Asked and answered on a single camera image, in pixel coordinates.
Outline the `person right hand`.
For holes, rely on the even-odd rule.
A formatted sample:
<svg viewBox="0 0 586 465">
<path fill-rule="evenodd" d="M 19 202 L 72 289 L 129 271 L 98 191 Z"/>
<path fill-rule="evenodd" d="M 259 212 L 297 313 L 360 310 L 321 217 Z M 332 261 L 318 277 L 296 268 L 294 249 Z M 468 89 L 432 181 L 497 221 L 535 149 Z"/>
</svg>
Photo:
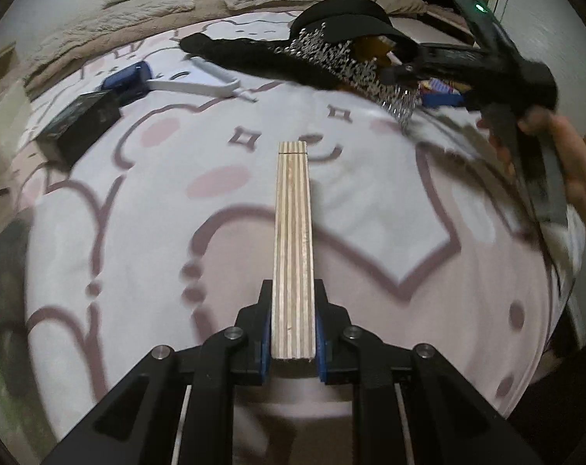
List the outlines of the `person right hand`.
<svg viewBox="0 0 586 465">
<path fill-rule="evenodd" d="M 586 142 L 568 118 L 548 109 L 532 107 L 517 122 L 522 133 L 546 133 L 554 141 L 562 165 L 566 200 L 574 207 L 586 230 Z"/>
</svg>

